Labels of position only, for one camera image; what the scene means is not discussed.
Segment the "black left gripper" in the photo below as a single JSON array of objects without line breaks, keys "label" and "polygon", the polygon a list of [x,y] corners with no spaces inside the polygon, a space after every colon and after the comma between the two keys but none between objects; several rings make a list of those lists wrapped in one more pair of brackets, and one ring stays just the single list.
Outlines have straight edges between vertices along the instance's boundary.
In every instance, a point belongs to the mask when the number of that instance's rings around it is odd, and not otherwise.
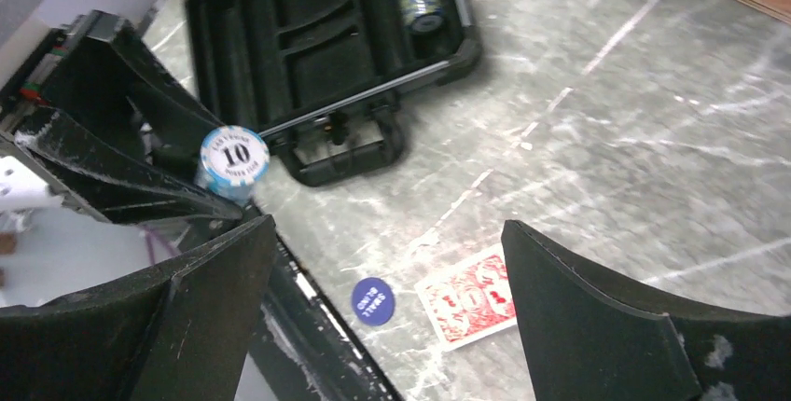
[{"label": "black left gripper", "polygon": [[143,156],[135,118],[188,156],[221,126],[122,17],[100,10],[46,32],[1,89],[1,136],[95,217],[124,225],[243,217],[236,203],[134,159]]}]

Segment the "red playing card deck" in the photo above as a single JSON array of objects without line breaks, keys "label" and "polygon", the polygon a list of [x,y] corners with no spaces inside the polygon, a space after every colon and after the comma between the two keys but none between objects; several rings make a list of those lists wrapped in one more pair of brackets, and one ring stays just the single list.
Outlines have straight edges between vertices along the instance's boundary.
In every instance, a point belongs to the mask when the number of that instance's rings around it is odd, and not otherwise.
[{"label": "red playing card deck", "polygon": [[445,352],[517,323],[500,245],[434,271],[415,284],[415,291]]}]

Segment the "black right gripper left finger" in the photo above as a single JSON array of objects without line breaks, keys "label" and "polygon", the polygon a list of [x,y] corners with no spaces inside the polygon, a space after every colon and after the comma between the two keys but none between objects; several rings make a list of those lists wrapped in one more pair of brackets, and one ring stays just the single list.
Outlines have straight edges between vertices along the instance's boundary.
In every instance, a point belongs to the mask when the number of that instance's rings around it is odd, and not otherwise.
[{"label": "black right gripper left finger", "polygon": [[2,398],[233,399],[275,255],[260,215],[115,281],[2,309]]}]

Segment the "white blue chip stack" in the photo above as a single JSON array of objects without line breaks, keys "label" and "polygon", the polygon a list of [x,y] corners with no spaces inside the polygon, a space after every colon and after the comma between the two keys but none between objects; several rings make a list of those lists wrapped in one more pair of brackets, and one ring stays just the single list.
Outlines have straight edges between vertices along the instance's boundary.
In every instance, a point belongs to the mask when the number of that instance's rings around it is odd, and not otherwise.
[{"label": "white blue chip stack", "polygon": [[267,172],[271,154],[264,140],[241,126],[210,131],[201,143],[194,183],[216,195],[246,205]]}]

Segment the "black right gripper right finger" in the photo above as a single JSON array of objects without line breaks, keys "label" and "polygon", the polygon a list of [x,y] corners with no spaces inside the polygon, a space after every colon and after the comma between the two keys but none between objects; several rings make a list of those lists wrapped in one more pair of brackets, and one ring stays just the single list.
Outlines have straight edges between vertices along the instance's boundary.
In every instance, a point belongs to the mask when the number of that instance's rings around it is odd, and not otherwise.
[{"label": "black right gripper right finger", "polygon": [[518,220],[501,234],[539,400],[786,400],[790,320],[679,297]]}]

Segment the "black poker set case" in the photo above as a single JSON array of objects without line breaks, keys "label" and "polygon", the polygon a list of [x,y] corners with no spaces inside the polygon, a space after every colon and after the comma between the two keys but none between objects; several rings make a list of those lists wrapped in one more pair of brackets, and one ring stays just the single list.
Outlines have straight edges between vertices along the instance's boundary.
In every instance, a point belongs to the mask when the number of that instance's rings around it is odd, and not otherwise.
[{"label": "black poker set case", "polygon": [[442,3],[442,27],[416,35],[398,0],[186,0],[199,100],[302,185],[391,166],[399,97],[466,76],[481,53],[468,1]]}]

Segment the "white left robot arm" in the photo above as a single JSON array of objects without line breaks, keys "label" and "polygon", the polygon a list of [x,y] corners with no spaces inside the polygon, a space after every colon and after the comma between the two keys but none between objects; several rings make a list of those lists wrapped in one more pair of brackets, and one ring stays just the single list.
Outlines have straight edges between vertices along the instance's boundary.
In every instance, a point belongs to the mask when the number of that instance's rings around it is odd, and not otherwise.
[{"label": "white left robot arm", "polygon": [[[174,0],[1,0],[1,82],[12,76],[54,27],[92,9],[128,17],[160,52],[178,33],[163,10]],[[188,251],[229,230],[224,223],[161,221],[120,227],[55,206],[31,166],[1,147],[1,193],[33,196],[38,208],[26,229],[1,217],[1,303],[40,306],[56,297],[106,283]]]}]

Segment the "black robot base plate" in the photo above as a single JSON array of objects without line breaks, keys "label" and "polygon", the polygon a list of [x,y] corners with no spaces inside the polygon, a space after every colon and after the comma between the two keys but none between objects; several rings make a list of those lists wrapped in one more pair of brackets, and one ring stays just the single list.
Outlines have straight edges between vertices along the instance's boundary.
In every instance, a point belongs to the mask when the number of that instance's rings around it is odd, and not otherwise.
[{"label": "black robot base plate", "polygon": [[282,238],[259,306],[240,400],[399,400],[402,395]]}]

